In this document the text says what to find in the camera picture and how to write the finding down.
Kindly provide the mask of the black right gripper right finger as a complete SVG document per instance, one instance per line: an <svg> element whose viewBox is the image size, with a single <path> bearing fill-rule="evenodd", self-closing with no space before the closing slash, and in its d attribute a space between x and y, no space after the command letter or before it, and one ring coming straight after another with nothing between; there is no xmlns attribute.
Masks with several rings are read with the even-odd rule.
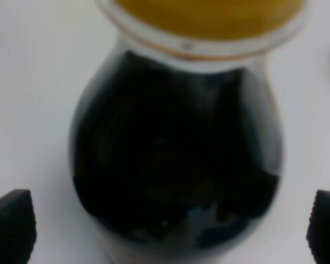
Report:
<svg viewBox="0 0 330 264"><path fill-rule="evenodd" d="M316 263L330 263L330 191L318 190L306 240Z"/></svg>

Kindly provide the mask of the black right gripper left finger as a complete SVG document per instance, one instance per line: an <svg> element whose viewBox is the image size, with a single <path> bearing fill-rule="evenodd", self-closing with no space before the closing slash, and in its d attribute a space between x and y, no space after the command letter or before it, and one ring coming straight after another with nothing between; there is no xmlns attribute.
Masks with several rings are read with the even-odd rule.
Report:
<svg viewBox="0 0 330 264"><path fill-rule="evenodd" d="M0 198L0 263L28 263L35 243L31 192L15 189Z"/></svg>

